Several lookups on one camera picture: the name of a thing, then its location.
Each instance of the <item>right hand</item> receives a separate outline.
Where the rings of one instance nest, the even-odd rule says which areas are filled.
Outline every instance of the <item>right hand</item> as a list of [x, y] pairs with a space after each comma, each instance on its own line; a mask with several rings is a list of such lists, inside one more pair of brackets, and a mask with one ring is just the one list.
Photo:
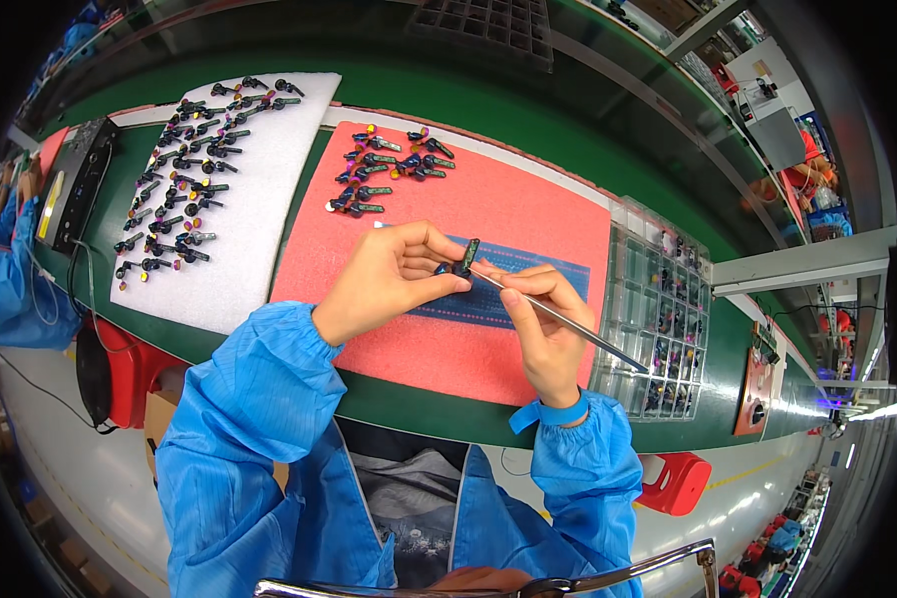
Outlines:
[[580, 398], [578, 368], [586, 341], [557, 320], [538, 314], [525, 294], [536, 296], [589, 330], [595, 323], [591, 309], [554, 266], [545, 264], [509, 274], [482, 259], [471, 267], [508, 287], [500, 292], [502, 304], [518, 333], [525, 376], [538, 391], [538, 398], [557, 409], [574, 405]]

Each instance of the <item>fingernail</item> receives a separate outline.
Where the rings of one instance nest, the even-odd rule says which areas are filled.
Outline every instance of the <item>fingernail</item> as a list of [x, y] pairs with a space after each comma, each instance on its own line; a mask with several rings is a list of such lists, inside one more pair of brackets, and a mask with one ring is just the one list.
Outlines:
[[502, 303], [507, 307], [518, 305], [518, 292], [514, 289], [502, 289], [499, 295], [502, 297]]

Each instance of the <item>white foam sheet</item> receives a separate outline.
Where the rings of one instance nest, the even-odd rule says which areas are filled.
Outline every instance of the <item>white foam sheet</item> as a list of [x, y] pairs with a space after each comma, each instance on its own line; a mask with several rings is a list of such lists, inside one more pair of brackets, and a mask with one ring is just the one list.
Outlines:
[[[210, 256], [208, 262], [196, 260], [195, 263], [182, 262], [179, 272], [172, 268], [161, 267], [150, 273], [149, 281], [142, 282], [141, 269], [134, 267], [123, 279], [127, 288], [120, 291], [120, 281], [113, 277], [110, 287], [110, 301], [130, 309], [144, 312], [151, 316], [162, 317], [197, 328], [229, 334], [239, 326], [250, 313], [268, 300], [270, 280], [275, 266], [275, 257], [279, 249], [283, 224], [302, 166], [315, 139], [315, 133], [322, 122], [329, 102], [332, 102], [335, 89], [342, 77], [335, 73], [268, 73], [253, 75], [272, 86], [276, 79], [284, 78], [293, 83], [306, 94], [302, 103], [288, 105], [280, 111], [268, 110], [249, 117], [245, 125], [237, 126], [227, 132], [250, 129], [251, 135], [240, 138], [235, 147], [244, 150], [242, 154], [229, 154], [224, 161], [239, 168], [239, 172], [216, 172], [204, 174], [198, 164], [181, 173], [202, 180], [209, 176], [213, 185], [227, 184], [229, 190], [216, 193], [213, 198], [225, 204], [225, 207], [210, 206], [201, 209], [198, 216], [203, 219], [199, 229], [201, 233], [216, 233], [218, 238], [204, 241], [193, 249]], [[235, 87], [242, 78], [226, 79], [222, 82], [227, 87]], [[226, 107], [232, 102], [232, 94], [213, 97], [209, 90], [217, 81], [206, 83], [187, 92], [183, 97], [191, 102], [206, 100], [207, 107]], [[246, 89], [245, 95], [256, 96], [266, 92], [259, 87]], [[275, 93], [276, 98], [297, 98], [298, 95], [286, 92]], [[258, 106], [254, 102], [251, 108]], [[235, 117], [238, 111], [231, 111]], [[214, 118], [225, 119], [225, 115]], [[198, 125], [204, 120], [190, 119], [182, 126]], [[207, 135], [215, 135], [218, 126], [213, 126]], [[161, 152], [175, 150], [179, 144], [173, 143]], [[205, 147], [188, 158], [210, 158]], [[140, 172], [144, 171], [146, 161], [141, 162]], [[167, 163], [157, 173], [166, 178], [159, 179], [160, 184], [153, 190], [153, 195], [142, 207], [156, 209], [162, 205], [166, 190], [171, 185], [168, 176], [173, 170]], [[126, 209], [130, 209], [133, 198], [126, 198]], [[164, 219], [183, 214], [183, 208], [189, 201], [179, 202], [169, 210]], [[120, 231], [120, 238], [129, 238], [135, 233], [148, 234], [147, 226], [153, 222], [150, 214], [144, 221], [131, 229], [129, 233]], [[182, 222], [173, 227], [172, 233], [158, 235], [158, 242], [173, 245], [174, 237], [183, 233]], [[141, 239], [136, 247], [117, 258], [117, 267], [123, 260], [142, 262], [145, 257], [144, 243]], [[161, 259], [172, 262], [176, 254], [163, 254]]]

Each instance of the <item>hand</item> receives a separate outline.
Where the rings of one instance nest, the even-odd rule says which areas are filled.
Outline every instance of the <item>hand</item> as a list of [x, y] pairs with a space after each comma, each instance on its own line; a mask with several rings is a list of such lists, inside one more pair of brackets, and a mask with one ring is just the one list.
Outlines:
[[595, 316], [588, 305], [551, 265], [509, 274], [482, 259], [472, 264], [472, 268], [508, 287], [500, 293], [502, 304], [518, 333], [525, 376], [538, 390], [538, 398], [545, 405], [559, 409], [574, 405], [580, 396], [578, 368], [586, 341], [557, 320], [536, 312], [523, 293], [536, 296], [591, 330]]
[[423, 303], [467, 291], [471, 282], [432, 276], [440, 262], [465, 257], [431, 222], [420, 220], [362, 234], [332, 289], [312, 310], [322, 339], [338, 346]]

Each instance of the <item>red stool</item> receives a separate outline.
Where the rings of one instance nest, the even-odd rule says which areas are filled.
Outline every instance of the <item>red stool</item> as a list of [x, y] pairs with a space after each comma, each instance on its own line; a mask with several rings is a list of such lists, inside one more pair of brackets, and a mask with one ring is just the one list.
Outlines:
[[733, 589], [738, 587], [738, 583], [742, 580], [744, 574], [733, 565], [726, 565], [718, 577], [718, 584], [722, 588]]
[[711, 477], [711, 463], [692, 452], [668, 452], [658, 457], [665, 466], [654, 484], [642, 484], [637, 502], [674, 517], [688, 515]]
[[756, 563], [762, 554], [764, 554], [764, 546], [756, 542], [748, 544], [748, 547], [744, 550], [744, 556], [752, 563]]
[[120, 428], [142, 428], [146, 413], [146, 393], [159, 390], [156, 377], [173, 365], [187, 365], [152, 344], [141, 342], [105, 319], [96, 321], [99, 336], [110, 349], [120, 350], [135, 342], [136, 346], [120, 353], [109, 353], [113, 379], [113, 401], [110, 419]]

